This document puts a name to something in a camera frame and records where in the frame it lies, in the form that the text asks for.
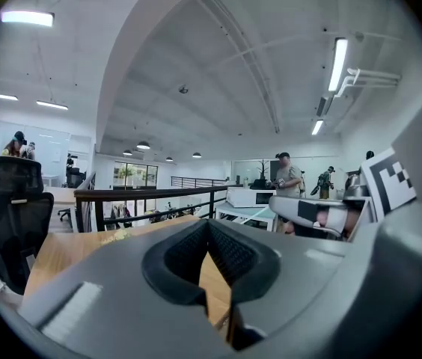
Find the white box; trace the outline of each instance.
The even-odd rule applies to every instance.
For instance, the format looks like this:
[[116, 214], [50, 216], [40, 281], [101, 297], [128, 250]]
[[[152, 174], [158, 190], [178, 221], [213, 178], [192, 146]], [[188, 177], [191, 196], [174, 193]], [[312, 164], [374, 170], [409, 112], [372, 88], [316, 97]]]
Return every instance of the white box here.
[[276, 190], [229, 188], [226, 201], [233, 207], [266, 207], [269, 205], [269, 198], [275, 194]]

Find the desk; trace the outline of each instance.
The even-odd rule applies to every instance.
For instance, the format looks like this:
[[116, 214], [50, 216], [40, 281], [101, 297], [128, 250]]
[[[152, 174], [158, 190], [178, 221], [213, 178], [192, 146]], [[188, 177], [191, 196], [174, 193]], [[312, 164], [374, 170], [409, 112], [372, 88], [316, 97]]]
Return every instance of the desk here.
[[78, 232], [78, 222], [76, 221], [76, 199], [75, 199], [75, 190], [74, 188], [53, 188], [51, 186], [45, 187], [44, 191], [47, 193], [52, 193], [55, 198], [56, 205], [70, 205], [70, 218], [71, 226], [73, 227], [73, 232]]
[[[197, 221], [199, 218], [186, 215], [149, 224], [142, 227], [129, 228], [129, 234], [139, 236], [150, 233], [163, 227], [183, 222]], [[24, 296], [27, 297], [42, 285], [53, 279], [54, 276], [81, 260], [87, 255], [100, 248], [107, 239], [119, 230], [103, 231], [100, 233], [51, 233], [49, 234], [31, 270], [30, 277], [25, 288]], [[200, 287], [206, 290], [209, 320], [213, 325], [220, 326], [227, 317], [230, 305], [230, 288], [216, 268], [209, 254], [206, 255], [201, 267]]]
[[43, 184], [45, 184], [44, 181], [48, 181], [48, 186], [53, 186], [53, 184], [52, 184], [53, 180], [56, 180], [56, 183], [58, 185], [58, 179], [59, 178], [60, 178], [59, 176], [53, 176], [51, 174], [42, 174], [41, 175], [41, 179], [43, 181]]
[[224, 202], [216, 206], [216, 219], [221, 219], [221, 214], [229, 214], [241, 218], [251, 218], [255, 221], [266, 222], [266, 229], [268, 231], [272, 231], [276, 214], [268, 208], [259, 215], [253, 217], [253, 215], [260, 210], [262, 210], [262, 207], [233, 207], [228, 202]]

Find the ceiling track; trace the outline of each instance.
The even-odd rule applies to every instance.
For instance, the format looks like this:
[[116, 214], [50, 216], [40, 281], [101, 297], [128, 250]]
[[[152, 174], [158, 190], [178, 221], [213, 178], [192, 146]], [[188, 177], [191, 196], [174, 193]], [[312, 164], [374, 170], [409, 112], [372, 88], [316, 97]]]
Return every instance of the ceiling track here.
[[266, 107], [275, 132], [279, 133], [280, 129], [275, 104], [269, 89], [268, 79], [263, 72], [263, 68], [257, 59], [256, 53], [254, 51], [249, 51], [251, 48], [251, 42], [246, 37], [244, 31], [241, 29], [232, 13], [224, 6], [221, 0], [198, 0], [198, 2], [220, 25], [223, 32], [226, 34], [226, 37], [228, 37], [237, 52], [242, 53], [242, 60], [251, 74], [256, 88], [260, 92], [260, 97]]

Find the white tag board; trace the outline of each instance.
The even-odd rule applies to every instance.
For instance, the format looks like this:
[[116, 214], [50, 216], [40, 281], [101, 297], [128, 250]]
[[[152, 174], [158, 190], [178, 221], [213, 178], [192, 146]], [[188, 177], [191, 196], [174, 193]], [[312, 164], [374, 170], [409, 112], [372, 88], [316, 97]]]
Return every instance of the white tag board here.
[[392, 147], [363, 162], [361, 167], [376, 208], [377, 221], [416, 198], [409, 175]]

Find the chair headrest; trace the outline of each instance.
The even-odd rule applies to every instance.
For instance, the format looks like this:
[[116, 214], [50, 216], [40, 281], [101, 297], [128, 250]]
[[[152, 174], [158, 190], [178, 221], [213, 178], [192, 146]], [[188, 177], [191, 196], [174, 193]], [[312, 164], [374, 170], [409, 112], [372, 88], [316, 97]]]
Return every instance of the chair headrest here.
[[42, 193], [41, 163], [0, 156], [0, 195]]

